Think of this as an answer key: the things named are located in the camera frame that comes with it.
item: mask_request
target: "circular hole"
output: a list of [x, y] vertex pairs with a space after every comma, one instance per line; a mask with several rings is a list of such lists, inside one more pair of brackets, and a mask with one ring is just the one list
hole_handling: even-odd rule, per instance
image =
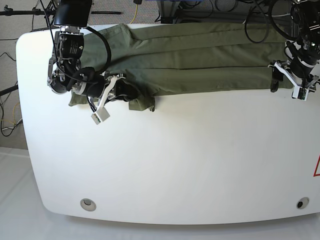
[[90, 206], [91, 205], [91, 201], [90, 200], [83, 200], [84, 204], [87, 205], [87, 206]]
[[297, 209], [305, 209], [305, 208], [308, 206], [309, 201], [310, 201], [310, 200], [309, 200], [308, 197], [303, 197], [303, 198], [301, 198], [301, 199], [297, 202], [296, 208], [297, 208]]
[[88, 212], [93, 212], [97, 208], [96, 204], [92, 200], [87, 198], [80, 201], [80, 206]]
[[297, 205], [298, 209], [300, 209], [303, 205], [304, 205], [304, 203], [302, 201], [298, 202], [298, 205]]

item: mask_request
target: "garment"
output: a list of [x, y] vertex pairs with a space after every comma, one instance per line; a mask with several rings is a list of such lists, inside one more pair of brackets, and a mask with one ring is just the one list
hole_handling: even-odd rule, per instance
[[[265, 35], [264, 24], [249, 24], [254, 40]], [[269, 89], [273, 60], [285, 60], [285, 39], [274, 29], [264, 43], [251, 43], [244, 24], [181, 23], [129, 29], [119, 24], [100, 33], [112, 53], [111, 74], [125, 73], [126, 81], [140, 93], [129, 109], [155, 109], [154, 96], [228, 90]], [[100, 69], [106, 62], [103, 42], [94, 34], [84, 36], [82, 67]], [[288, 79], [280, 88], [292, 88]], [[70, 106], [86, 104], [84, 96], [72, 94]]]

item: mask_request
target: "red warning label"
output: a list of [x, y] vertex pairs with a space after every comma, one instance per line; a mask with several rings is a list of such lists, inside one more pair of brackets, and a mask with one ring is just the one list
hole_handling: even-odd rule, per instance
[[317, 164], [316, 164], [316, 167], [315, 167], [315, 170], [314, 170], [314, 174], [313, 174], [314, 177], [320, 176], [319, 162], [320, 162], [320, 156], [319, 156], [319, 160], [318, 160], [318, 162], [317, 162]]

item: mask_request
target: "gray carpet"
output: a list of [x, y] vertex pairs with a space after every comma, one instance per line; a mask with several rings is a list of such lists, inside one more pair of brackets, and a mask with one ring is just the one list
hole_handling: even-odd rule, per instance
[[[8, 5], [14, 10], [31, 10], [38, 0], [0, 0], [0, 8]], [[221, 11], [230, 10], [235, 4], [235, 0], [212, 0], [217, 2], [217, 6]], [[49, 0], [43, 0], [47, 6]], [[250, 5], [239, 3], [235, 12], [247, 13]], [[194, 9], [211, 11], [212, 5], [210, 0], [204, 0], [200, 5]], [[286, 12], [287, 7], [282, 9], [282, 13]], [[89, 20], [90, 25], [103, 25], [103, 24], [119, 24], [130, 23], [136, 11], [136, 5], [133, 0], [94, 0], [93, 11], [119, 11], [121, 15], [91, 15]], [[138, 7], [137, 17], [134, 23], [153, 24], [158, 17], [157, 2], [153, 0], [144, 0], [142, 5]], [[32, 16], [0, 16], [0, 39], [15, 39], [24, 33], [31, 31]], [[45, 28], [46, 22], [43, 16], [34, 17], [34, 29]], [[17, 41], [0, 41], [0, 54], [7, 52], [13, 58], [16, 58], [16, 42]], [[0, 90], [13, 86], [17, 81], [16, 63], [10, 60], [7, 56], [3, 55], [0, 58]], [[4, 118], [12, 121], [12, 111], [16, 103], [19, 102], [18, 91], [11, 94], [8, 101], [4, 104]], [[15, 111], [15, 118], [21, 118], [20, 107], [18, 106]], [[3, 137], [0, 134], [0, 147], [27, 149], [24, 127], [21, 124], [14, 130], [10, 137]]]

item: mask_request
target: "yellow cable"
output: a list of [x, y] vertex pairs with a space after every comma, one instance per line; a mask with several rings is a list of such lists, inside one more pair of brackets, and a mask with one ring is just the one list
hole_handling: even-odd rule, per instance
[[130, 22], [130, 24], [132, 24], [135, 21], [136, 16], [137, 16], [137, 12], [138, 12], [138, 4], [135, 5], [135, 14], [134, 14], [134, 17], [133, 17], [132, 21]]
[[15, 109], [16, 109], [16, 106], [18, 106], [19, 103], [20, 103], [20, 102], [18, 102], [16, 105], [14, 105], [13, 111], [12, 111], [13, 122], [14, 122], [15, 125], [17, 124], [16, 118], [15, 118]]
[[0, 122], [7, 122], [7, 123], [11, 123], [13, 125], [16, 125], [15, 123], [13, 123], [12, 121], [6, 120], [6, 119], [2, 119], [0, 120]]

